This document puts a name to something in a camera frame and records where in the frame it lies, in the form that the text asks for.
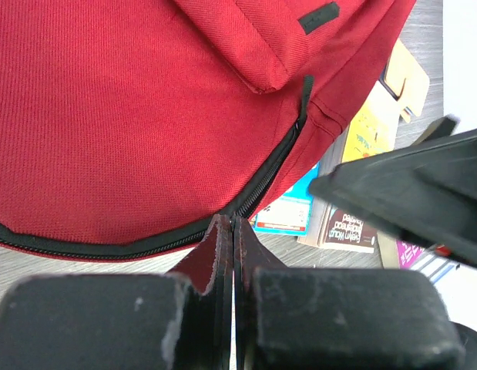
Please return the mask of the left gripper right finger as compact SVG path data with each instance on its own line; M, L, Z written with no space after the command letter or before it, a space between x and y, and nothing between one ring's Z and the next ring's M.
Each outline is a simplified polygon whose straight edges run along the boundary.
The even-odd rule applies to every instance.
M239 369L461 369L465 349L427 277L288 267L233 220Z

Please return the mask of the red backpack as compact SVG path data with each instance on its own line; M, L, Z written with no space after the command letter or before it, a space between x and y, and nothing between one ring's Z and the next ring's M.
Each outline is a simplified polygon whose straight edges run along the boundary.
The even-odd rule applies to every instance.
M378 80L411 1L0 1L0 245L130 261L250 217Z

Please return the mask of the yellow paperback book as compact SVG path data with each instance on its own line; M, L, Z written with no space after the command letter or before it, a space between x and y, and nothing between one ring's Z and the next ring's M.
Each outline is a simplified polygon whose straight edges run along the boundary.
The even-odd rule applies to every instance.
M376 82L348 128L321 160L319 176L308 190L313 203L307 234L297 242L309 247L371 254L377 231L364 214L361 188L367 158L392 151L398 129L398 104Z

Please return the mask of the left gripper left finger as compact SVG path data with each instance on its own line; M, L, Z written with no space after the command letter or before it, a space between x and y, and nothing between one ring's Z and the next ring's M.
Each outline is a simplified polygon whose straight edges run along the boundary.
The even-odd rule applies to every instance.
M20 281L0 304L0 369L226 369L233 235L216 215L165 274Z

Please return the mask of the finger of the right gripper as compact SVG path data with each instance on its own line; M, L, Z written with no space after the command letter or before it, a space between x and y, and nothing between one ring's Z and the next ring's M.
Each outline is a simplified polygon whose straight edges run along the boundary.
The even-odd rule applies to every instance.
M370 156L361 188L371 226L477 268L477 128L434 121L411 146Z

